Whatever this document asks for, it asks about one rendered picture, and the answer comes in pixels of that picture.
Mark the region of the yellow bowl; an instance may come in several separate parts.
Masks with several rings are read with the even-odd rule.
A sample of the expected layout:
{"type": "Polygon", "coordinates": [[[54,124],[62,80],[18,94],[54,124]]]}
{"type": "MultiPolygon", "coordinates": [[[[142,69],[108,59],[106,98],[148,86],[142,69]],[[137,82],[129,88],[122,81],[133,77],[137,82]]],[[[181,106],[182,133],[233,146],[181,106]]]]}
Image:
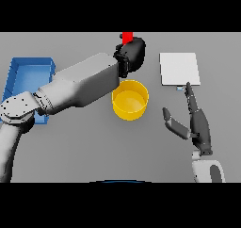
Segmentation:
{"type": "Polygon", "coordinates": [[[145,112],[149,102],[147,88],[134,79],[126,79],[111,92],[115,114],[125,121],[135,121],[145,112]]]}

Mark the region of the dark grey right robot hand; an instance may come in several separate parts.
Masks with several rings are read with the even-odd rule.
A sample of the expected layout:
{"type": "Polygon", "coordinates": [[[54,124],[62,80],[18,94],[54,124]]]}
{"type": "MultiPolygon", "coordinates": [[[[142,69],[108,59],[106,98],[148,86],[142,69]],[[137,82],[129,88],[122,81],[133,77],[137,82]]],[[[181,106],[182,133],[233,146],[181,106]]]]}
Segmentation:
{"type": "Polygon", "coordinates": [[[192,144],[200,151],[200,155],[212,155],[212,144],[209,123],[197,100],[189,82],[185,86],[185,97],[190,116],[190,127],[176,121],[169,110],[164,107],[163,118],[167,129],[184,140],[192,139],[192,144]]]}

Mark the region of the pale square measuring scale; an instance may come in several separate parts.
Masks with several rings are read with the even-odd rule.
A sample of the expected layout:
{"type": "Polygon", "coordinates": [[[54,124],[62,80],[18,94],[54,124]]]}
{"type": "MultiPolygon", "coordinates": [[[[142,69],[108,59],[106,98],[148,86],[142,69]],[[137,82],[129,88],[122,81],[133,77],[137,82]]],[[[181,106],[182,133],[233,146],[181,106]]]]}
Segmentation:
{"type": "Polygon", "coordinates": [[[192,86],[201,84],[195,53],[160,53],[159,63],[163,86],[183,87],[187,82],[192,86]]]}

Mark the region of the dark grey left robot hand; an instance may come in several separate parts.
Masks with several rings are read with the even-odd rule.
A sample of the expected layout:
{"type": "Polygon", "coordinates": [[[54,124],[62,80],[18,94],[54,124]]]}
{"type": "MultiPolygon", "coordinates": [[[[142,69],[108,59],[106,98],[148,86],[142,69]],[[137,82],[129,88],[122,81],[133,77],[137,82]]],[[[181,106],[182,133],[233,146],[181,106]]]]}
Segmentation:
{"type": "Polygon", "coordinates": [[[119,63],[119,77],[126,78],[128,73],[137,71],[144,62],[146,44],[142,38],[134,37],[125,45],[116,46],[113,57],[119,63]]]}

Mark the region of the blue tray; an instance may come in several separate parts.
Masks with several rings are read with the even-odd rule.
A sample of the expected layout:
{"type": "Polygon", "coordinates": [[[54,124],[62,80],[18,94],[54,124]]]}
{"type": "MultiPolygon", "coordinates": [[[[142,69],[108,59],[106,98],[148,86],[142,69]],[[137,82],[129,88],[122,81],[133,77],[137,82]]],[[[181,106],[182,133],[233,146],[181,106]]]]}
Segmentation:
{"type": "Polygon", "coordinates": [[[36,92],[52,81],[55,69],[51,57],[14,57],[9,64],[2,101],[25,91],[36,92]]]}

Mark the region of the red beaker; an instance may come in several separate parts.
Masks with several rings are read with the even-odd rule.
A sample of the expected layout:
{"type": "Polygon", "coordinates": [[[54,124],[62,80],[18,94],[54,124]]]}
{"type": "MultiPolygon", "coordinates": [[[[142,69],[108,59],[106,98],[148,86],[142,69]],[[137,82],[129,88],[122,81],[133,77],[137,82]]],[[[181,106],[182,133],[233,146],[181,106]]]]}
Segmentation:
{"type": "Polygon", "coordinates": [[[128,42],[132,41],[134,36],[132,32],[122,32],[120,34],[120,38],[122,39],[122,44],[125,45],[128,42]]]}

